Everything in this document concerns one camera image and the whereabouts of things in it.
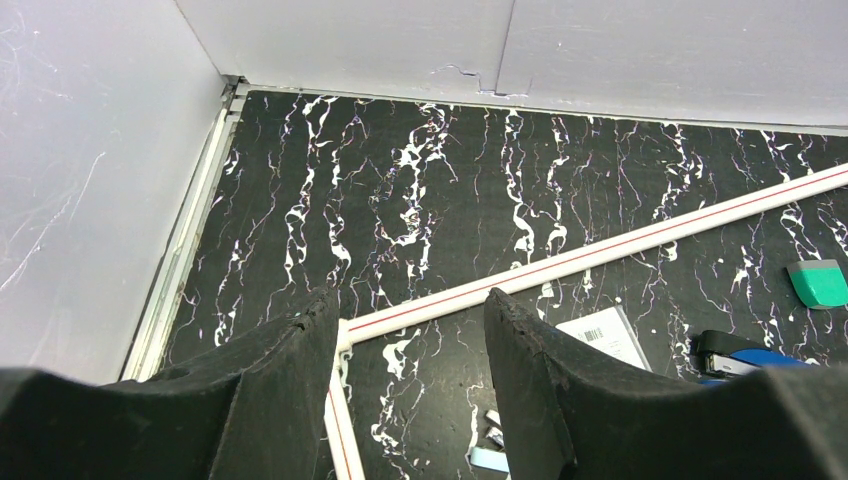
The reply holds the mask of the white PVC pipe frame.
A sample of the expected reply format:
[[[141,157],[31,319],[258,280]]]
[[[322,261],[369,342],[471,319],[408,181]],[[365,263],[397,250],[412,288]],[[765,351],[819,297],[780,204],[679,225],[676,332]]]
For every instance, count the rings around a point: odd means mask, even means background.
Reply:
[[[353,320],[341,320],[336,361],[357,343],[479,305],[493,288],[506,293],[527,290],[846,185],[847,166],[838,165]]]

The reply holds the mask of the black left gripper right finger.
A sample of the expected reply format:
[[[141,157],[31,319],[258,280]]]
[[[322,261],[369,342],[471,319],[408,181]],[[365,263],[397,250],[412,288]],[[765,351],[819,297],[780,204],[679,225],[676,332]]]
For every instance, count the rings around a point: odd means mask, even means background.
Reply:
[[[609,356],[493,289],[487,352],[515,479],[843,479],[845,367],[716,386]]]

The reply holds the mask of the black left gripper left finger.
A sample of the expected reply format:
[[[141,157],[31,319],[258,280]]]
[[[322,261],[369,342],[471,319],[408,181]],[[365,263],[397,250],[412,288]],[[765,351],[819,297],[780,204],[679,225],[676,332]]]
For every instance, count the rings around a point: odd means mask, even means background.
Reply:
[[[150,379],[87,385],[1,372],[5,479],[309,479],[339,303],[320,287],[275,318]]]

